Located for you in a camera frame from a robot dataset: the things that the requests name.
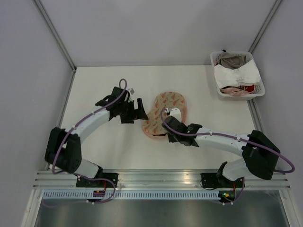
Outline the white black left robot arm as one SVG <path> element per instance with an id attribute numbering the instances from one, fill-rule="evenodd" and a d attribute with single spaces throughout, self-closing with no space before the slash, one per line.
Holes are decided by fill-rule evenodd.
<path id="1" fill-rule="evenodd" d="M 112 93 L 96 102 L 94 109 L 75 125 L 51 130 L 45 152 L 45 161 L 62 172 L 87 179 L 92 187 L 103 183 L 102 167 L 82 157 L 81 145 L 98 127 L 115 117 L 122 124 L 133 124 L 136 120 L 147 120 L 143 101 L 131 100 L 131 92 L 114 87 Z"/>

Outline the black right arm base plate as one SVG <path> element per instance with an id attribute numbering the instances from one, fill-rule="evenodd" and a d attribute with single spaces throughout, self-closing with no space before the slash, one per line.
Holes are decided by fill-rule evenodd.
<path id="1" fill-rule="evenodd" d="M 212 191 L 219 188 L 227 187 L 227 184 L 223 181 L 219 181 L 216 177 L 216 173 L 201 173 L 200 174 L 200 186 L 208 191 Z"/>

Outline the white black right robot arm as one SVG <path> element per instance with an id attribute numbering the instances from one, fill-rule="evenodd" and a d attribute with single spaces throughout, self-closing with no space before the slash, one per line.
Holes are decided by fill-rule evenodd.
<path id="1" fill-rule="evenodd" d="M 199 124 L 186 126 L 173 116 L 162 123 L 169 142 L 184 146 L 214 148 L 238 155 L 236 161 L 223 162 L 214 174 L 216 187 L 230 187 L 241 178 L 253 175 L 262 180 L 271 180 L 277 165 L 278 148 L 260 131 L 248 135 L 235 135 L 213 131 Z"/>

